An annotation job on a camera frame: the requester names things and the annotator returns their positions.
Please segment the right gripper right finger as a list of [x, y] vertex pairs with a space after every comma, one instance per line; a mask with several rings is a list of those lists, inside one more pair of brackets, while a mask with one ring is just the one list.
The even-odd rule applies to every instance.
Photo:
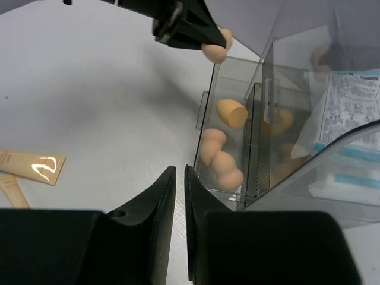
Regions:
[[360, 284], [338, 223], [320, 211], [234, 212], [185, 168], [194, 284]]

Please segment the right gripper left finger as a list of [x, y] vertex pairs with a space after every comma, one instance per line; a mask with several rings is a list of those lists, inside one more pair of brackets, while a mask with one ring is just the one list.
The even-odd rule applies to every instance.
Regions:
[[2, 284], [164, 284], [176, 169], [108, 212], [1, 210]]

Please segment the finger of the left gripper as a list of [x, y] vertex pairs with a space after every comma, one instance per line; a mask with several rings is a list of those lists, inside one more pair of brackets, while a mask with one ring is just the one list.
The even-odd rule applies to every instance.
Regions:
[[189, 50], [200, 50], [203, 44], [227, 46], [204, 1], [160, 3], [162, 11], [153, 18], [155, 41], [171, 48]]

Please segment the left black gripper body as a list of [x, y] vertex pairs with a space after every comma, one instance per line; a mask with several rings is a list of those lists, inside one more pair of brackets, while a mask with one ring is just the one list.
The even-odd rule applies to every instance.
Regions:
[[119, 8], [156, 20], [173, 21], [183, 10], [183, 1], [170, 0], [103, 0]]

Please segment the beige makeup sponge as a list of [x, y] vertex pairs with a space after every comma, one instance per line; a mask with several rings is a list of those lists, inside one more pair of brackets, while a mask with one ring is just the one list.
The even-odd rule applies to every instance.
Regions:
[[243, 184], [244, 175], [229, 153], [217, 152], [211, 162], [211, 168], [216, 174], [216, 184], [222, 191], [235, 191]]
[[204, 56], [213, 64], [219, 64], [226, 59], [227, 52], [232, 47], [233, 37], [230, 30], [226, 28], [220, 29], [223, 37], [226, 40], [226, 47], [222, 47], [219, 45], [211, 45], [211, 44], [202, 44], [201, 50]]
[[233, 99], [219, 100], [216, 111], [220, 120], [231, 128], [241, 128], [248, 118], [246, 107]]
[[208, 128], [202, 132], [199, 157], [206, 166], [209, 166], [214, 156], [222, 150], [226, 140], [226, 134], [219, 129]]

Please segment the clear acrylic organizer box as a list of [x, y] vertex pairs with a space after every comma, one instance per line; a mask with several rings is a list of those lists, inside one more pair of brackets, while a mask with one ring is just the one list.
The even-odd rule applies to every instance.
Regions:
[[[201, 183], [235, 211], [323, 211], [343, 228], [379, 222], [379, 205], [315, 198], [309, 185], [316, 168], [353, 142], [379, 147], [379, 120], [338, 137], [313, 156], [290, 153], [323, 95], [325, 74], [379, 70], [378, 1], [207, 1], [215, 22], [258, 56], [257, 61], [229, 57], [214, 67], [202, 98], [201, 134], [215, 128], [226, 134], [222, 151], [244, 175], [235, 191], [222, 191], [211, 164], [200, 159]], [[217, 115], [221, 99], [246, 107], [241, 128]]]

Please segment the cotton pad pack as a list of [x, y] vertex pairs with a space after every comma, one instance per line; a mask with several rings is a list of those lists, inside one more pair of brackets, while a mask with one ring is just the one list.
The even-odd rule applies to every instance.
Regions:
[[316, 168], [315, 198], [379, 205], [379, 147], [353, 142]]
[[326, 89], [306, 120], [292, 158], [313, 156], [338, 137], [379, 120], [379, 70], [325, 74]]

